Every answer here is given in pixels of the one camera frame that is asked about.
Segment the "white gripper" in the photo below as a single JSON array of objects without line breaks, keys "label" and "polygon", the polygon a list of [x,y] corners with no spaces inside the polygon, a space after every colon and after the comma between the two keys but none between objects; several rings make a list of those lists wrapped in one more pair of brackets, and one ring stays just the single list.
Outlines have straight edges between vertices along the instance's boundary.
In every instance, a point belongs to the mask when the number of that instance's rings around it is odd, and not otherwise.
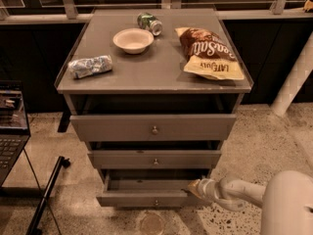
[{"label": "white gripper", "polygon": [[220,203],[223,200],[219,183],[209,178],[193,180],[188,184],[188,190],[205,201]]}]

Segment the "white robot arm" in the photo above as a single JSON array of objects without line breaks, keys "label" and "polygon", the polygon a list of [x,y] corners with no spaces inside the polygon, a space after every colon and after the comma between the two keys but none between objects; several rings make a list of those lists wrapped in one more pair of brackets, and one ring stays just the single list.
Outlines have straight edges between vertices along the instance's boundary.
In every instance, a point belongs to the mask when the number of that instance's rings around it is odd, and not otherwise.
[{"label": "white robot arm", "polygon": [[286,170],[266,186],[226,176],[196,179],[188,189],[201,200],[240,212],[246,202],[262,209],[260,235],[313,235],[313,178]]}]

